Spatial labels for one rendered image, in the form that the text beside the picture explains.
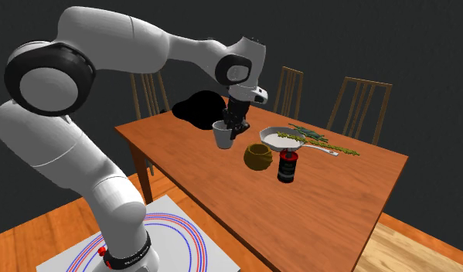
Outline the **wooden dining table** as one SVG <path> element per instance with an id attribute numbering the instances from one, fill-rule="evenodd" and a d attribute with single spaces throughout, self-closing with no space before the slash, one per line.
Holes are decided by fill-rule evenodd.
<path id="1" fill-rule="evenodd" d="M 247 121 L 249 129 L 228 149 L 218 148 L 211 131 L 169 112 L 117 132 L 141 182 L 148 181 L 144 163 L 150 161 L 274 272 L 352 272 L 407 157 L 326 131 L 349 153 L 301 148 L 294 181 L 283 183 L 278 160 L 253 171 L 243 154 L 263 129 L 291 119 L 252 107 Z"/>

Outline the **long yellow-green sprig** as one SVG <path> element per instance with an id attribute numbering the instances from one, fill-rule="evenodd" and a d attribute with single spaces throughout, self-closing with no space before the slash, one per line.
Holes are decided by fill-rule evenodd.
<path id="1" fill-rule="evenodd" d="M 305 145 L 308 144 L 310 146 L 330 149 L 330 150 L 334 150 L 334 151 L 340 151 L 340 152 L 343 152 L 343 153 L 345 153 L 347 155 L 360 155 L 360 153 L 358 153 L 357 151 L 353 151 L 351 149 L 342 148 L 342 147 L 339 147 L 339 146 L 330 145 L 330 144 L 322 143 L 322 142 L 319 142 L 319 141 L 308 140 L 306 138 L 302 138 L 302 137 L 292 135 L 292 134 L 287 134 L 287 133 L 280 132 L 280 131 L 277 132 L 277 136 L 280 137 L 280 138 L 293 139 L 293 140 L 301 142 L 302 144 L 305 144 Z"/>

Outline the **olive brown round pot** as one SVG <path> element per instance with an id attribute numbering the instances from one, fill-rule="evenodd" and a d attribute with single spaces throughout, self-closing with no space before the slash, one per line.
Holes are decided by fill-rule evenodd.
<path id="1" fill-rule="evenodd" d="M 250 144 L 244 152 L 243 160 L 248 168 L 263 171 L 271 165 L 273 156 L 265 144 Z"/>

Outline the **dark green leafy sprig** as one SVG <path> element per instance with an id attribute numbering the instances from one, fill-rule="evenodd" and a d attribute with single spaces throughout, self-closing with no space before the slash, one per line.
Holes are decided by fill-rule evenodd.
<path id="1" fill-rule="evenodd" d="M 323 134 L 318 134 L 315 131 L 309 130 L 309 129 L 305 128 L 305 127 L 297 126 L 295 124 L 289 123 L 289 125 L 291 125 L 296 131 L 300 132 L 301 134 L 305 135 L 306 137 L 312 138 L 312 139 L 314 139 L 316 141 L 323 141 L 325 143 L 327 143 L 329 141 L 327 138 L 325 138 L 325 136 Z"/>

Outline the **wooden slat-back chair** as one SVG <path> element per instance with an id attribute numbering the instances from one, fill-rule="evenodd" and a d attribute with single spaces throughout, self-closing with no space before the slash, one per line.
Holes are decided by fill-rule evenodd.
<path id="1" fill-rule="evenodd" d="M 131 91 L 132 97 L 134 102 L 134 110 L 135 115 L 138 120 L 141 119 L 141 111 L 139 106 L 138 100 L 138 88 L 136 84 L 136 79 L 133 73 L 129 74 L 130 81 L 131 81 Z M 157 84 L 162 94 L 162 102 L 164 103 L 164 107 L 161 109 L 158 105 L 158 98 L 157 98 L 157 91 L 155 88 L 155 81 L 154 77 L 157 79 Z M 165 113 L 170 111 L 169 101 L 167 98 L 167 94 L 165 92 L 164 83 L 162 80 L 161 72 L 158 71 L 155 74 L 148 73 L 148 74 L 140 74 L 139 78 L 141 79 L 141 85 L 145 95 L 146 107 L 148 109 L 148 113 L 150 116 L 154 116 L 156 114 Z"/>
<path id="2" fill-rule="evenodd" d="M 326 125 L 326 129 L 330 131 L 332 129 L 332 125 L 334 124 L 335 117 L 339 111 L 340 104 L 342 102 L 343 95 L 346 91 L 347 85 L 349 83 L 354 83 L 356 85 L 355 90 L 353 92 L 351 104 L 349 106 L 348 115 L 346 118 L 346 122 L 342 129 L 342 135 L 347 135 L 348 137 L 359 139 L 363 122 L 365 120 L 367 111 L 371 104 L 371 100 L 375 93 L 377 87 L 383 88 L 385 93 L 383 95 L 383 99 L 381 102 L 379 117 L 376 122 L 373 139 L 371 141 L 372 145 L 378 145 L 378 141 L 380 139 L 380 133 L 383 127 L 383 122 L 386 115 L 386 109 L 388 106 L 388 102 L 390 99 L 390 93 L 393 88 L 391 83 L 382 83 L 373 80 L 364 80 L 355 77 L 345 76 L 342 85 L 339 89 L 337 98 L 334 103 L 334 107 L 332 108 L 332 112 L 330 114 L 329 120 Z"/>
<path id="3" fill-rule="evenodd" d="M 294 105 L 292 117 L 297 120 L 301 104 L 304 73 L 286 66 L 281 68 L 278 81 L 277 94 L 273 106 L 273 112 L 290 117 L 291 106 Z"/>

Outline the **white frying pan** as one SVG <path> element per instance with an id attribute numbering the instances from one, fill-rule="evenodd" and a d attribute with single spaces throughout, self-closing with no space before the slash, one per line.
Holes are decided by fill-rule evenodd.
<path id="1" fill-rule="evenodd" d="M 289 127 L 267 127 L 259 133 L 261 142 L 273 151 L 297 151 L 301 147 L 315 148 L 327 154 L 338 156 L 335 151 L 319 147 L 317 144 L 307 144 L 306 138 L 300 132 Z"/>

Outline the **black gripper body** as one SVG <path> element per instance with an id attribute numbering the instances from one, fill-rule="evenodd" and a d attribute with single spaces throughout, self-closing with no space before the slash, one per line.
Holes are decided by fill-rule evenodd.
<path id="1" fill-rule="evenodd" d="M 250 125 L 246 121 L 246 115 L 250 108 L 250 101 L 238 100 L 229 97 L 226 109 L 223 110 L 223 120 L 227 129 L 233 131 L 245 131 Z"/>

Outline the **black rounded object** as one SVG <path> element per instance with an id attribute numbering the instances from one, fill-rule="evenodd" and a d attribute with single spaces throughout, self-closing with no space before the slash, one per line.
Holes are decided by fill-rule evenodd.
<path id="1" fill-rule="evenodd" d="M 172 113 L 201 130 L 212 130 L 216 121 L 223 119 L 224 99 L 211 90 L 201 90 L 175 104 Z"/>

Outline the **white robot stand with rings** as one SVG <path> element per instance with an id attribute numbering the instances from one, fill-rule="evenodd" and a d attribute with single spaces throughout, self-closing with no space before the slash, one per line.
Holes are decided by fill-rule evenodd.
<path id="1" fill-rule="evenodd" d="M 160 263 L 158 272 L 240 272 L 224 253 L 167 195 L 146 206 L 144 225 Z M 36 267 L 36 272 L 94 272 L 106 247 L 97 232 Z"/>

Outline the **black and red can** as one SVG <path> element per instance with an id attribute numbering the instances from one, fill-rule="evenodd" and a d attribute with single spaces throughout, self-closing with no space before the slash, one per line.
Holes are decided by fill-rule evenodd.
<path id="1" fill-rule="evenodd" d="M 289 151 L 286 148 L 280 152 L 279 157 L 280 160 L 277 169 L 277 179 L 284 183 L 293 182 L 298 154 L 295 151 Z"/>

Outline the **white cup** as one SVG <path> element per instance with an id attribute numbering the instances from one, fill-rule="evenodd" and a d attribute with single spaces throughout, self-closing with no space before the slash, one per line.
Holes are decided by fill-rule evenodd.
<path id="1" fill-rule="evenodd" d="M 224 123 L 224 121 L 215 121 L 212 127 L 217 147 L 220 149 L 231 148 L 233 145 L 233 140 L 230 138 L 233 131 L 227 128 L 227 125 Z"/>

